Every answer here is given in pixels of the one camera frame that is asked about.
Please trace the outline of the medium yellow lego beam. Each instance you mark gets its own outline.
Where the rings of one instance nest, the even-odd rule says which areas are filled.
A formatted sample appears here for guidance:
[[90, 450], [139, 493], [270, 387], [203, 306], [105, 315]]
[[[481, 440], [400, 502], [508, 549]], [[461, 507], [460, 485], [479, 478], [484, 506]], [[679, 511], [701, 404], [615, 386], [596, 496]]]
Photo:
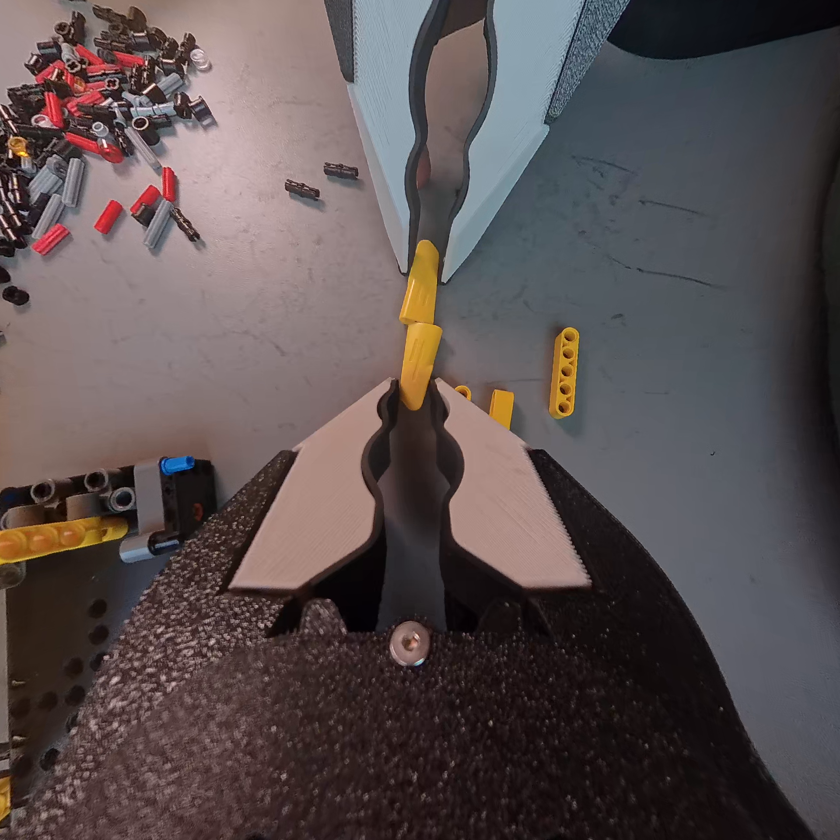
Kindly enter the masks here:
[[555, 419], [569, 417], [574, 412], [579, 349], [578, 330], [562, 329], [554, 341], [549, 389], [549, 413]]

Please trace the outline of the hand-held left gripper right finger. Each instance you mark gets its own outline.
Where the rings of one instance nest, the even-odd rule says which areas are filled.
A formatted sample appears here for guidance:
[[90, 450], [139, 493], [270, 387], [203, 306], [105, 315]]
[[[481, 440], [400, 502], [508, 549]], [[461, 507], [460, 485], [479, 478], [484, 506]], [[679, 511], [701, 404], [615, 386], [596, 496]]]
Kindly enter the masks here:
[[587, 591], [585, 568], [531, 449], [452, 386], [429, 386], [437, 467], [448, 483], [439, 568], [448, 629], [477, 629], [495, 604]]

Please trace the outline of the person's right hand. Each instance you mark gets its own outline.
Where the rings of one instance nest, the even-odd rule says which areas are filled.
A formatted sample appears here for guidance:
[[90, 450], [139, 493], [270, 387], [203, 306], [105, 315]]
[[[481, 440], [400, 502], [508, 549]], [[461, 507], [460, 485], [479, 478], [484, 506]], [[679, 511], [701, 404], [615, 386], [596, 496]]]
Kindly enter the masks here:
[[487, 92], [484, 25], [488, 1], [453, 1], [430, 57], [427, 141], [418, 167], [423, 210], [448, 212], [464, 179], [463, 153]]

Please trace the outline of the pile of small lego pins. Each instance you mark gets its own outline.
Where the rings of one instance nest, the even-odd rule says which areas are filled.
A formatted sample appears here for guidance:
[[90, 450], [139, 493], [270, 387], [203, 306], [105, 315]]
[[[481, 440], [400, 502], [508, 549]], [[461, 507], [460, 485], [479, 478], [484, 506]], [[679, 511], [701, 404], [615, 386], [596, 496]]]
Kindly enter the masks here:
[[130, 217], [151, 252], [170, 228], [204, 245], [180, 207], [179, 179], [161, 157], [177, 124], [215, 125], [205, 97], [190, 90], [193, 75], [212, 66], [194, 34], [168, 35], [136, 6], [76, 8], [36, 43], [24, 61], [32, 78], [2, 98], [2, 303], [29, 308], [30, 294], [14, 284], [10, 267], [20, 257], [52, 256], [70, 242], [62, 218], [78, 209], [91, 161], [112, 167], [140, 161], [153, 174], [131, 204], [107, 201], [93, 224], [102, 238]]

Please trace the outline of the yellow lego connector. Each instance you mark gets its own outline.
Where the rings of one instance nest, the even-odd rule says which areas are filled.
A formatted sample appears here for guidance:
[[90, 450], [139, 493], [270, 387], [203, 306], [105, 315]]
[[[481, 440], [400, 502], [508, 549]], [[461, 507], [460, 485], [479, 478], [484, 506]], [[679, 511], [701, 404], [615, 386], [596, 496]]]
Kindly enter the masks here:
[[416, 323], [434, 323], [438, 265], [439, 253], [435, 245], [428, 239], [419, 241], [400, 312], [400, 322], [407, 327]]
[[442, 335], [441, 327], [433, 323], [415, 322], [407, 327], [400, 395], [411, 411], [424, 403]]

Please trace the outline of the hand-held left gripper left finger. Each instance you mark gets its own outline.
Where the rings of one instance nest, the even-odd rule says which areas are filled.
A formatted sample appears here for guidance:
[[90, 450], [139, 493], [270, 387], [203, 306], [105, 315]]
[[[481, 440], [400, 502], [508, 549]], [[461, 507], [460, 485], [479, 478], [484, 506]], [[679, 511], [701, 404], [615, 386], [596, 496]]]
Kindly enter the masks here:
[[291, 452], [276, 495], [232, 571], [230, 592], [329, 599], [350, 631], [373, 631], [386, 541], [378, 481], [400, 402], [385, 380]]

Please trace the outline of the black and yellow lego model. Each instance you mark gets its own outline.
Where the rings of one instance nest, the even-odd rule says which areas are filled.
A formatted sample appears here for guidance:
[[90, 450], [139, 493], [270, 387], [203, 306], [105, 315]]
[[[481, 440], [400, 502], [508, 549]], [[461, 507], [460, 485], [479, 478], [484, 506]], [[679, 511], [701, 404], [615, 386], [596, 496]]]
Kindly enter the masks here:
[[140, 595], [217, 511], [210, 460], [158, 457], [2, 489], [2, 829], [55, 768]]

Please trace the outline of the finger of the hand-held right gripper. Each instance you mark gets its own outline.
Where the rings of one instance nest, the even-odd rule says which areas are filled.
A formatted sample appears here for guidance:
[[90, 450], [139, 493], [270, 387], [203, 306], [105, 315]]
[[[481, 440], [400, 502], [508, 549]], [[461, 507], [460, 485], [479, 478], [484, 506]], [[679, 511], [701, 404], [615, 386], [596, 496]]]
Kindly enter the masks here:
[[547, 136], [546, 112], [582, 8], [581, 1], [488, 3], [488, 93], [465, 146], [466, 186], [449, 232], [444, 283], [476, 247]]
[[416, 130], [410, 67], [431, 1], [352, 1], [353, 81], [348, 91], [385, 230], [401, 272], [410, 261], [405, 175]]

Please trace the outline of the black mesh pad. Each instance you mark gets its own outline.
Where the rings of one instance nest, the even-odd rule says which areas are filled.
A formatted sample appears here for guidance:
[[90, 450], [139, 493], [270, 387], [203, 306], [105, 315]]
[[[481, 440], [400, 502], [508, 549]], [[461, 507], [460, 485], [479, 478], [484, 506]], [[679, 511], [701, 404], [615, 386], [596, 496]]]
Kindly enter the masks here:
[[713, 56], [839, 24], [838, 1], [631, 1], [608, 42], [636, 56]]

